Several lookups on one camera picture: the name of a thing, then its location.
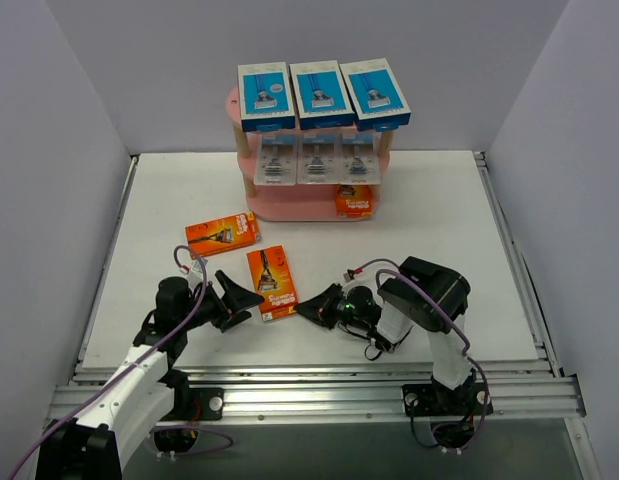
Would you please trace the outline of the clear blister razor pack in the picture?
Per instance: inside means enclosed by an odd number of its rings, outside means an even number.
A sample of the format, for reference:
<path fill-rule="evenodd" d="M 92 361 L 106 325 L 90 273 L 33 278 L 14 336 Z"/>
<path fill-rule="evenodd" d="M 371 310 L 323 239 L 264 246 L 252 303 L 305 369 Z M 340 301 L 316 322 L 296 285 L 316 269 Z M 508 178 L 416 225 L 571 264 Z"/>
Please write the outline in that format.
<path fill-rule="evenodd" d="M 379 157 L 371 133 L 344 133 L 341 137 L 340 182 L 347 185 L 379 185 Z"/>

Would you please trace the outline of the blue Harry's box front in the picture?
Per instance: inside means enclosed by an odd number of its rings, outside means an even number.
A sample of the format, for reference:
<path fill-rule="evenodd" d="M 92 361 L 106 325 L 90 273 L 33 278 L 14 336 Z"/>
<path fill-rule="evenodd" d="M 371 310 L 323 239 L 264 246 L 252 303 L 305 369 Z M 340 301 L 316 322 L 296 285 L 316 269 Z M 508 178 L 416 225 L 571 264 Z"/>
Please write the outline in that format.
<path fill-rule="evenodd" d="M 352 126 L 355 112 L 336 60 L 289 65 L 301 130 Z"/>

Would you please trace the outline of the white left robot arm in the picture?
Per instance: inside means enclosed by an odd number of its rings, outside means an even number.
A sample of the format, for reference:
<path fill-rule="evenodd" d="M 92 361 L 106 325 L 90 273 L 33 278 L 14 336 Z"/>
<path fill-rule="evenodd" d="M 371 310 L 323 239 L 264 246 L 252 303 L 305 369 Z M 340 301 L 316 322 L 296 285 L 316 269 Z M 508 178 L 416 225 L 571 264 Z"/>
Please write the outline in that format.
<path fill-rule="evenodd" d="M 155 307 L 118 370 L 91 399 L 45 430 L 36 478 L 119 479 L 150 435 L 174 453 L 192 447 L 203 402 L 174 366 L 188 333 L 204 325 L 225 332 L 249 319 L 250 309 L 264 301 L 223 271 L 215 279 L 221 294 L 205 281 L 195 287 L 182 277 L 159 282 Z"/>

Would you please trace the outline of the white Gillette pack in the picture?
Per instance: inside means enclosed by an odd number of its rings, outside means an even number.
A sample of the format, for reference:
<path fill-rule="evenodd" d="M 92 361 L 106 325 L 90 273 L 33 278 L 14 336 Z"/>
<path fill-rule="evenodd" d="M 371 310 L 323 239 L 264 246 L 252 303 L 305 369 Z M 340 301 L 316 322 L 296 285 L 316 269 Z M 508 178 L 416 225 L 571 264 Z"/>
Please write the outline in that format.
<path fill-rule="evenodd" d="M 295 185 L 297 144 L 295 134 L 263 134 L 257 151 L 254 183 L 258 186 Z"/>
<path fill-rule="evenodd" d="M 301 185 L 335 185 L 338 180 L 338 136 L 332 133 L 300 137 L 297 182 Z"/>

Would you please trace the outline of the blue Harry's razor box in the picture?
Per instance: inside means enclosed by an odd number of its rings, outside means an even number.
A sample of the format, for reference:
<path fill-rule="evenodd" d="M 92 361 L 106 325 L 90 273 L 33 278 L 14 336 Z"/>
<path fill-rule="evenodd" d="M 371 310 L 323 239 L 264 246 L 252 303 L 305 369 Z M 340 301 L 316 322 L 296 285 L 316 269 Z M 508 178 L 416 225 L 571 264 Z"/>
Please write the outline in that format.
<path fill-rule="evenodd" d="M 358 131 L 386 132 L 406 126 L 411 109 L 386 58 L 339 65 Z"/>

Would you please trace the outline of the orange Gillette Fusion box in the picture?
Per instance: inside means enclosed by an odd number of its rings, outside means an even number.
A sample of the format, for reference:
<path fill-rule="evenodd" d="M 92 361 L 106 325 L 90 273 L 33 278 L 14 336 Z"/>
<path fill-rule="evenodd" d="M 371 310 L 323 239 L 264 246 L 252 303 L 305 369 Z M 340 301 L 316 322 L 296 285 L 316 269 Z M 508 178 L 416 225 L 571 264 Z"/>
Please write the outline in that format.
<path fill-rule="evenodd" d="M 187 244 L 201 257 L 255 245 L 261 240 L 257 219 L 244 212 L 210 220 L 185 228 Z"/>

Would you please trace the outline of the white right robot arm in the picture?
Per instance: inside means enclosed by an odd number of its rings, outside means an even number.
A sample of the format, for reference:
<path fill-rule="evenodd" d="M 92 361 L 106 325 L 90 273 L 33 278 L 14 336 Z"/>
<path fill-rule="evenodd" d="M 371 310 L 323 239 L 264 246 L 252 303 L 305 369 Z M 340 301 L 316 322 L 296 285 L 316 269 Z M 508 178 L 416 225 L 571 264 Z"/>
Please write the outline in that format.
<path fill-rule="evenodd" d="M 481 367 L 470 357 L 464 315 L 471 287 L 459 272 L 410 256 L 375 273 L 375 285 L 356 280 L 372 260 L 345 274 L 294 311 L 325 329 L 340 328 L 368 342 L 378 356 L 395 352 L 415 328 L 426 333 L 433 363 L 431 379 L 402 387 L 406 415 L 467 417 L 493 413 Z"/>

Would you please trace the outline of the orange razor cartridge box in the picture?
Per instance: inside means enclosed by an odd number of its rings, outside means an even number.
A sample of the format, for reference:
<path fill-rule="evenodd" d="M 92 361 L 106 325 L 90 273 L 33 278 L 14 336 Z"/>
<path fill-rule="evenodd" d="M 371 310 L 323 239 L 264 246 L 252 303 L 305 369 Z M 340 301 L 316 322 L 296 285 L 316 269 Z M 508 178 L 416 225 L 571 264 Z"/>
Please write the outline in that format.
<path fill-rule="evenodd" d="M 294 314 L 299 298 L 283 246 L 254 250 L 246 258 L 255 291 L 264 298 L 259 306 L 262 320 L 272 322 Z"/>

